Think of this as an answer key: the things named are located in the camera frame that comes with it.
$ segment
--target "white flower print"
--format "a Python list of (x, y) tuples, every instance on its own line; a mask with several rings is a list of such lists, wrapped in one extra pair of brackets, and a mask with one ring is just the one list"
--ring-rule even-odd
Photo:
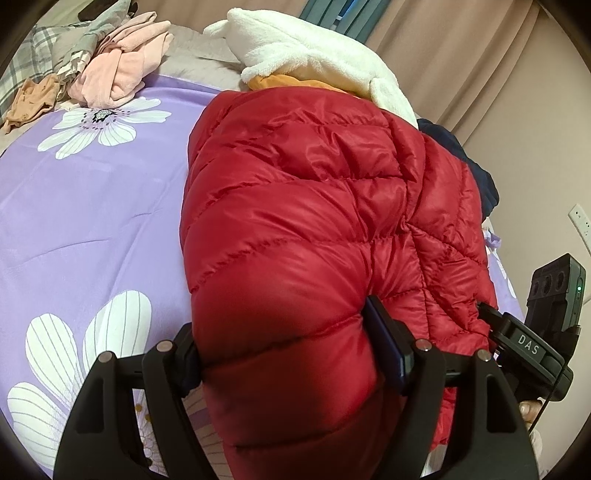
[(496, 250), (492, 254), (496, 258), (496, 264), (499, 265), (499, 270), (501, 271), (503, 278), (507, 281), (507, 287), (509, 287), (509, 293), (511, 293), (511, 296), (514, 299), (516, 299), (517, 295), (515, 295), (515, 290), (513, 290), (513, 285), (511, 285), (511, 280), (509, 280), (507, 278), (507, 272), (505, 271), (505, 267), (503, 267), (503, 264), (501, 263), (501, 259), (499, 258), (499, 254), (496, 252)]
[[(148, 459), (150, 469), (160, 475), (168, 476), (164, 462), (156, 444), (156, 436), (152, 427), (152, 419), (148, 412), (148, 404), (146, 402), (145, 393), (140, 390), (137, 395), (135, 403), (135, 412), (138, 417), (139, 437), (144, 446), (144, 455)], [(195, 388), (185, 399), (183, 399), (183, 406), (187, 411), (187, 415), (191, 415), (206, 407), (205, 399), (203, 398), (203, 388), (201, 386)], [(195, 431), (197, 439), (201, 444), (203, 451), (209, 460), (213, 470), (220, 479), (233, 479), (228, 461), (223, 452), (222, 439), (213, 429), (213, 426), (205, 425), (204, 427)]]
[(39, 464), (53, 470), (67, 415), (98, 354), (110, 350), (121, 358), (144, 353), (151, 320), (152, 307), (144, 294), (129, 290), (114, 297), (86, 329), (82, 367), (72, 330), (61, 319), (45, 313), (31, 321), (25, 336), (27, 360), (59, 403), (21, 382), (8, 392), (8, 409), (15, 434)]
[(161, 124), (171, 115), (164, 110), (142, 111), (157, 105), (157, 98), (137, 97), (114, 109), (75, 108), (64, 113), (61, 122), (53, 127), (62, 131), (46, 138), (37, 151), (45, 152), (63, 144), (56, 152), (56, 159), (62, 160), (88, 147), (96, 137), (106, 147), (131, 142), (136, 132), (129, 124)]

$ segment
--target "beige curtain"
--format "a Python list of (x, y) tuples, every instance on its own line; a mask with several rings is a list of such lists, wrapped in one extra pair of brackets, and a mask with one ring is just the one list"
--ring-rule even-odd
[(392, 0), (367, 45), (421, 116), (464, 143), (511, 74), (535, 0)]
[(298, 17), (307, 0), (138, 0), (139, 13), (155, 11), (159, 20), (202, 32), (208, 25), (226, 18), (228, 10), (277, 10)]

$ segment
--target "orange fabric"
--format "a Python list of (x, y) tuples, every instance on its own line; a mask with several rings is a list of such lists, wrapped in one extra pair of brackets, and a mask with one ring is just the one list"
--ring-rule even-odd
[(6, 123), (2, 131), (7, 134), (13, 127), (21, 127), (53, 110), (59, 89), (57, 75), (50, 74), (39, 83), (27, 78), (18, 89), (12, 106), (6, 114)]
[(273, 74), (269, 75), (268, 77), (261, 77), (260, 75), (257, 75), (250, 82), (248, 82), (248, 86), (251, 90), (262, 90), (272, 87), (316, 87), (332, 90), (334, 92), (350, 93), (319, 80), (298, 80), (294, 77), (290, 77), (289, 75), (282, 74)]

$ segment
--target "navy blue clothing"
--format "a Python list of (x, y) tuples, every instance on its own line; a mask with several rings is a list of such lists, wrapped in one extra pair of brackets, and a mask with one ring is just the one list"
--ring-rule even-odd
[(449, 153), (468, 164), (478, 190), (480, 191), (480, 202), (482, 203), (482, 221), (488, 217), (492, 209), (499, 205), (499, 192), (495, 187), (491, 174), (484, 170), (478, 163), (468, 157), (460, 142), (454, 134), (441, 125), (434, 124), (425, 118), (419, 118), (418, 129), (429, 135), (433, 140), (445, 148)]

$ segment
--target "white fleece blanket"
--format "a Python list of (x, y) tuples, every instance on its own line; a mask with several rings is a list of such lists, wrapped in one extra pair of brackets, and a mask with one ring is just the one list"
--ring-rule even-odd
[(289, 74), (319, 80), (368, 98), (418, 127), (398, 80), (382, 59), (360, 42), (290, 15), (232, 8), (228, 18), (203, 30), (223, 37), (246, 66), (242, 81), (256, 75)]

